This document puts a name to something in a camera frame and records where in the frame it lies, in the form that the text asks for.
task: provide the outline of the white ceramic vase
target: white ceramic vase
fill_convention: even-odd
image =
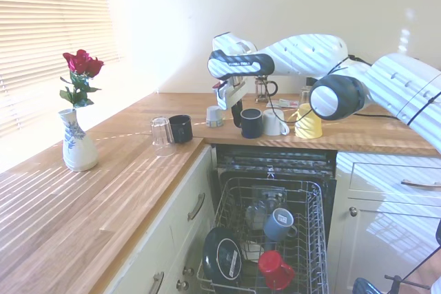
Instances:
[[[98,163],[98,151],[92,139],[80,128],[76,120],[76,110],[59,112],[65,133],[63,140],[63,159],[72,171],[85,171]]]

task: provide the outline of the white mug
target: white mug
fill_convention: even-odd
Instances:
[[[263,134],[267,136],[279,136],[281,134],[287,135],[289,133],[288,125],[281,120],[279,120],[274,112],[279,118],[285,120],[285,116],[280,109],[267,109],[263,112]]]
[[[223,112],[219,106],[207,107],[207,120],[205,121],[208,127],[221,127],[223,125]]]

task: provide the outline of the red mug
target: red mug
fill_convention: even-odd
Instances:
[[[265,277],[267,286],[275,291],[288,287],[296,273],[286,263],[278,251],[266,251],[259,258],[258,268]]]

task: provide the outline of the dishwasher rack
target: dishwasher rack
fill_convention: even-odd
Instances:
[[[294,216],[297,235],[279,243],[269,242],[263,230],[256,229],[246,220],[247,208],[258,205],[262,197],[278,199],[280,207]],[[226,227],[243,247],[243,269],[240,287],[213,284],[204,275],[202,261],[197,278],[204,293],[234,294],[328,294],[326,267],[325,226],[323,221],[322,193],[320,186],[312,181],[279,180],[264,178],[230,178],[220,199],[216,212],[215,227]],[[296,272],[291,284],[282,291],[272,291],[260,274],[257,261],[264,247],[270,245],[283,256],[283,260]]]

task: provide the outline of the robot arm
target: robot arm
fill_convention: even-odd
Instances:
[[[218,104],[233,108],[235,122],[246,76],[303,75],[317,78],[311,107],[325,120],[347,117],[370,103],[397,116],[441,151],[441,72],[402,54],[372,66],[349,59],[345,42],[331,35],[292,36],[260,51],[231,33],[217,36],[208,61]]]

